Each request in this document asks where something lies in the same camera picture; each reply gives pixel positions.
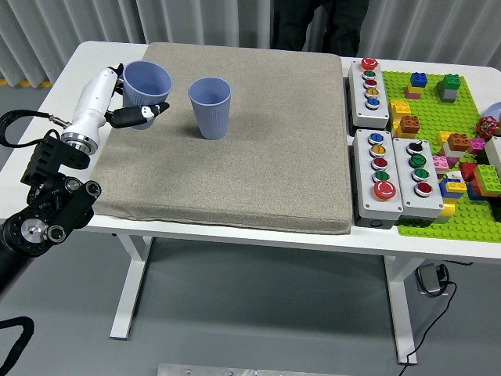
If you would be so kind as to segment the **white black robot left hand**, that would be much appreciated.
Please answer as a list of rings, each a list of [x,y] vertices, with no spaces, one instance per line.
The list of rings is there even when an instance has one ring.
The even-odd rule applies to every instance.
[[[149,128],[169,108],[166,99],[172,89],[171,75],[156,63],[140,60],[108,67],[83,88],[61,139],[92,155],[98,150],[101,127]]]

